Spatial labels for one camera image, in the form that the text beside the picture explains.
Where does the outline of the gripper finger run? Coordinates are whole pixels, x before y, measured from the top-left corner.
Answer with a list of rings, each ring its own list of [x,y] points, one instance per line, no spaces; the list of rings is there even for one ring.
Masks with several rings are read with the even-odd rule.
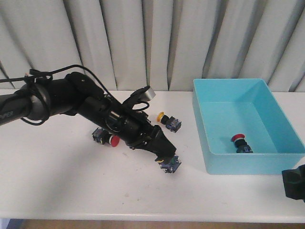
[[[282,171],[285,196],[294,200],[305,201],[305,166]]]

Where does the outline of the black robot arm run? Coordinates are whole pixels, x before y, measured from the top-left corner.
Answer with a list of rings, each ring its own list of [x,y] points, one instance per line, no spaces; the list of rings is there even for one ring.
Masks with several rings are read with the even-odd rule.
[[[26,85],[13,94],[0,97],[0,123],[22,119],[40,125],[51,116],[80,114],[84,118],[118,136],[131,149],[143,149],[158,159],[175,156],[175,146],[158,125],[152,125],[143,109],[136,104],[148,104],[154,97],[151,87],[134,91],[123,103],[100,88],[88,76],[72,72],[63,79],[45,76],[25,79]]]

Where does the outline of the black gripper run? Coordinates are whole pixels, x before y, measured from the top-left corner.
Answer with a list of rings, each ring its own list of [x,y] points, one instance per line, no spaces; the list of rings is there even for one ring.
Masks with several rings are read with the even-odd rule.
[[[129,148],[152,152],[158,158],[175,156],[176,147],[162,130],[153,130],[149,122],[136,119],[124,110],[122,104],[107,96],[100,100],[87,97],[78,107],[78,113],[118,136]]]

